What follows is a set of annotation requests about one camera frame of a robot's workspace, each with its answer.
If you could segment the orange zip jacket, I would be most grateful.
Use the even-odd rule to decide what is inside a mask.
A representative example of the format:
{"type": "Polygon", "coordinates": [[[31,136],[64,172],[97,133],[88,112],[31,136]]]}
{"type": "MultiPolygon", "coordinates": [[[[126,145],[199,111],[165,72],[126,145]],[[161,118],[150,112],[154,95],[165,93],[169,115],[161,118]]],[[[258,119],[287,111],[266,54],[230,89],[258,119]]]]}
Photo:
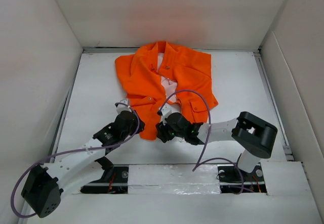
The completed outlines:
{"type": "Polygon", "coordinates": [[[145,123],[142,139],[156,139],[157,112],[164,102],[178,104],[191,123],[206,122],[208,110],[218,105],[212,92],[210,54],[158,41],[118,57],[115,67],[131,107],[145,123]]]}

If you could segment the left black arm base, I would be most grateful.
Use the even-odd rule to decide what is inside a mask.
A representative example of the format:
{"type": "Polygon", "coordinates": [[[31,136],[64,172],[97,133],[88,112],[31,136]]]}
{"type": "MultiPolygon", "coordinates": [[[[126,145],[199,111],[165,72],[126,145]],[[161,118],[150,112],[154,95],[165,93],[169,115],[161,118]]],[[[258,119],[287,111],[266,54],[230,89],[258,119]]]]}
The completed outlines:
{"type": "Polygon", "coordinates": [[[102,166],[103,174],[98,180],[81,187],[83,194],[127,194],[129,165],[113,164],[106,157],[97,162],[102,166]]]}

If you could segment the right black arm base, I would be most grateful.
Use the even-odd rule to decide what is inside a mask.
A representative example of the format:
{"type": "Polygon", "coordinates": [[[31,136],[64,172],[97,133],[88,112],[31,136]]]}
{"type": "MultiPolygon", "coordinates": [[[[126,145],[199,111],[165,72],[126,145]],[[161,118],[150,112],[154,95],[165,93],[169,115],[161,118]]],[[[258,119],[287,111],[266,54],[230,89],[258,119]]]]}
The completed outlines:
{"type": "Polygon", "coordinates": [[[251,173],[240,172],[233,165],[218,166],[221,194],[238,194],[242,187],[242,193],[267,193],[261,165],[257,165],[251,173]]]}

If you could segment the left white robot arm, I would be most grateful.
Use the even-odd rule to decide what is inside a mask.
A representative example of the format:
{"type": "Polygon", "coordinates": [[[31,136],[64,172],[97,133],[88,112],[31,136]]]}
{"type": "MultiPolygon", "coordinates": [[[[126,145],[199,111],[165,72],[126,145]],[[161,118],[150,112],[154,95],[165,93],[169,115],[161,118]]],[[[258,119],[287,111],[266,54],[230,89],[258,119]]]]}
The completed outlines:
{"type": "Polygon", "coordinates": [[[136,112],[121,111],[114,122],[95,133],[77,152],[67,154],[58,162],[33,167],[21,196],[38,217],[50,215],[69,191],[92,181],[109,181],[114,165],[107,154],[128,137],[142,132],[144,127],[136,112]]]}

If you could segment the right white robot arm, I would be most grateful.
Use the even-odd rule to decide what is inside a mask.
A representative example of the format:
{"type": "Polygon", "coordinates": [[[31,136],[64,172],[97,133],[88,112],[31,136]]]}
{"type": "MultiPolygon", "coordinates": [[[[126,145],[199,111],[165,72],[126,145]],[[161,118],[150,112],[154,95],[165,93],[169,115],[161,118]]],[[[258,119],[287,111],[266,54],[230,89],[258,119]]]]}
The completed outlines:
{"type": "Polygon", "coordinates": [[[211,142],[236,141],[244,151],[234,168],[235,177],[241,181],[249,178],[261,159],[272,155],[277,135],[276,126],[243,111],[237,118],[218,123],[191,123],[181,113],[160,110],[157,113],[162,121],[156,125],[157,138],[163,143],[175,137],[187,143],[205,146],[211,142]]]}

